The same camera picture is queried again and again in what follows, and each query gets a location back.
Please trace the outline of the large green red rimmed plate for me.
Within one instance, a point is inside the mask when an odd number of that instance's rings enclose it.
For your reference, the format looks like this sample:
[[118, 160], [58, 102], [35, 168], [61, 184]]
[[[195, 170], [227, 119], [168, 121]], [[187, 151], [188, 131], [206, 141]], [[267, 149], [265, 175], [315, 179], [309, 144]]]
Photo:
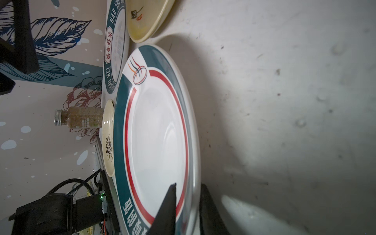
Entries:
[[116, 191], [127, 233], [148, 232], [174, 184], [175, 234], [191, 235], [201, 190], [196, 119], [179, 68], [156, 45], [138, 47], [126, 62], [113, 141]]

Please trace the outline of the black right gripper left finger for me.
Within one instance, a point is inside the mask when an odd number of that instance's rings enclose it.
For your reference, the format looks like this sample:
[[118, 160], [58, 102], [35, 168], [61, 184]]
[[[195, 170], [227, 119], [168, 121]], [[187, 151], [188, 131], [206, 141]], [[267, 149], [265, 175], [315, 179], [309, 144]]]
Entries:
[[176, 183], [169, 186], [147, 235], [174, 235], [176, 226]]

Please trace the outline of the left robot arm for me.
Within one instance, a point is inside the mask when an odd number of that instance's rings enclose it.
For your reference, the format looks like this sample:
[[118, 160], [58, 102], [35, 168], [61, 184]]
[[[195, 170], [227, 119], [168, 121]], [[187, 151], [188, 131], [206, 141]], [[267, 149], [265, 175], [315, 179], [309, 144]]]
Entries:
[[37, 53], [31, 33], [29, 1], [1, 1], [1, 10], [11, 19], [1, 24], [1, 32], [9, 39], [1, 38], [1, 66], [11, 66], [23, 74], [39, 71]]

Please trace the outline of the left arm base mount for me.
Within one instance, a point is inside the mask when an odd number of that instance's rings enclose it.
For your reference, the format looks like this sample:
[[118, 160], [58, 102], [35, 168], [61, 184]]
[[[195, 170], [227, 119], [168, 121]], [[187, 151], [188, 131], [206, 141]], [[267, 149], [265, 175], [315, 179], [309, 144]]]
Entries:
[[120, 225], [106, 173], [66, 180], [42, 198], [19, 207], [1, 221], [2, 235], [77, 235], [90, 227], [119, 235]]

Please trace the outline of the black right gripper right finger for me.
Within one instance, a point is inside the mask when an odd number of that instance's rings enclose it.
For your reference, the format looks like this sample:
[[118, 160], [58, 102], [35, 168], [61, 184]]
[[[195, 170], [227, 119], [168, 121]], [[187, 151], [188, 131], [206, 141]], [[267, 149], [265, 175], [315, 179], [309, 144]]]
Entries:
[[201, 235], [230, 234], [205, 184], [201, 184], [199, 221]]

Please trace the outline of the small cream patterned plate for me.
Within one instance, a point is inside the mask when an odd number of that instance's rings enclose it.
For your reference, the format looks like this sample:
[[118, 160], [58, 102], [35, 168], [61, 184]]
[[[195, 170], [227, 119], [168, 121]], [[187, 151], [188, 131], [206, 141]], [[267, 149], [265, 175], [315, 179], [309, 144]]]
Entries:
[[134, 43], [150, 38], [162, 25], [175, 0], [126, 0], [126, 24]]

